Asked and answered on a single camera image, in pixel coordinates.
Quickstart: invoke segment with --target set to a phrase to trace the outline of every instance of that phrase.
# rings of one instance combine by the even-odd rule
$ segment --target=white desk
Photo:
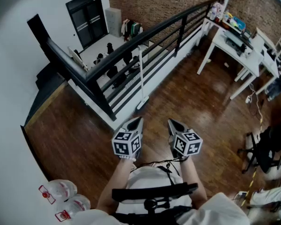
[[[232,47],[230,47],[228,44],[226,44],[226,36],[224,35],[224,32],[225,32],[225,30],[223,28],[218,29],[217,33],[215,34],[215,36],[211,42],[209,50],[207,51],[205,58],[202,61],[202,64],[201,64],[197,74],[200,74],[201,71],[203,70],[214,47],[217,46],[218,48],[222,49],[224,52],[226,52],[228,55],[230,55],[232,58],[234,58],[236,61],[238,61],[245,69],[247,69],[252,74],[251,77],[247,81],[245,81],[244,84],[241,85],[240,88],[234,92],[234,94],[231,95],[230,99],[234,99],[247,86],[249,86],[249,84],[251,82],[253,82],[256,77],[259,76],[259,65],[247,63],[247,58],[245,57],[244,53],[241,56],[238,56],[237,52]],[[252,49],[247,47],[245,50],[245,53],[248,54],[251,51],[252,51]]]
[[[267,37],[267,35],[265,35],[259,28],[256,28],[256,33],[256,36],[260,36],[268,47],[276,51],[275,44]]]
[[[276,78],[279,77],[279,72],[276,62],[270,57],[270,55],[268,55],[265,47],[263,47],[263,52],[264,52],[264,59],[262,61],[262,64],[273,75],[273,77],[256,92],[257,95],[261,93],[263,90],[265,90],[268,87],[268,85],[270,85]]]

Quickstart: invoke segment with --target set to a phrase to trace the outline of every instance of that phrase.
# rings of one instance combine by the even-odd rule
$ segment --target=black door
[[[72,0],[66,6],[84,49],[107,34],[101,0]]]

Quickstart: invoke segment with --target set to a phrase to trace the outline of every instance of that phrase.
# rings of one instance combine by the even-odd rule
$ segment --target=water bottle
[[[67,219],[72,219],[77,212],[90,209],[90,201],[81,194],[76,194],[66,202],[61,202],[57,205],[57,211],[55,214],[58,221],[62,222]]]
[[[216,7],[212,7],[210,20],[214,20],[216,15],[217,15],[217,9],[216,9]]]
[[[38,189],[49,203],[64,202],[77,194],[77,186],[69,180],[52,180]]]

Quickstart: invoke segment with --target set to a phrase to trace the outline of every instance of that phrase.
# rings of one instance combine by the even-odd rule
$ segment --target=clutter on desk
[[[246,45],[230,31],[225,31],[224,35],[227,37],[226,44],[232,47],[241,56],[246,50]]]
[[[142,24],[133,20],[125,19],[122,24],[121,32],[124,36],[124,41],[129,41],[143,32]]]
[[[222,15],[222,4],[219,2],[216,2],[212,8],[209,10],[207,17],[210,18],[210,20],[221,20],[221,15]]]
[[[249,40],[249,38],[251,37],[251,32],[247,29],[244,29],[243,37]]]
[[[271,59],[273,59],[273,60],[275,60],[275,58],[276,58],[276,51],[274,50],[274,49],[272,49],[272,48],[269,48],[268,50],[267,50],[267,53],[268,53],[268,55],[271,57]]]

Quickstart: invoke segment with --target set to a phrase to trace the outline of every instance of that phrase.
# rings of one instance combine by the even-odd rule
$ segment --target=person
[[[126,52],[123,57],[125,64],[128,65],[131,59],[132,59],[132,52]]]
[[[281,202],[281,187],[276,187],[270,190],[261,189],[258,192],[254,192],[250,199],[250,205],[252,206],[262,206],[274,202]],[[278,215],[281,219],[281,209],[278,212]]]
[[[281,202],[281,187],[276,187],[270,190],[260,190],[254,192],[250,199],[250,205],[260,206],[269,203]]]
[[[134,56],[130,61],[129,61],[129,63],[130,62],[132,62],[133,60],[135,60],[135,59],[137,59],[138,57],[137,56]],[[131,73],[134,73],[137,69],[139,69],[140,68],[140,62],[138,61],[136,64],[134,64],[131,68],[129,68],[129,73],[131,74]]]
[[[280,77],[276,78],[266,89],[267,100],[272,101],[281,94],[281,66],[278,66]]]
[[[113,189],[140,189],[169,186],[171,182],[178,184],[197,183],[198,188],[190,195],[184,195],[170,201],[170,207],[191,207],[187,212],[175,217],[179,225],[249,225],[249,219],[244,212],[223,193],[218,193],[207,199],[205,188],[199,179],[192,157],[180,160],[181,176],[166,173],[160,167],[144,166],[131,172],[133,161],[120,159],[112,177],[100,195],[96,209],[78,212],[73,218],[73,225],[120,225],[116,214],[146,214],[144,204],[123,204],[112,198]],[[164,208],[157,208],[156,213]]]
[[[108,43],[108,44],[107,44],[107,54],[109,55],[109,54],[111,54],[113,51],[114,51],[114,50],[113,50],[113,48],[112,48],[112,44],[111,44],[111,43]]]
[[[99,53],[97,59],[94,61],[94,64],[97,65],[103,59],[103,54]]]

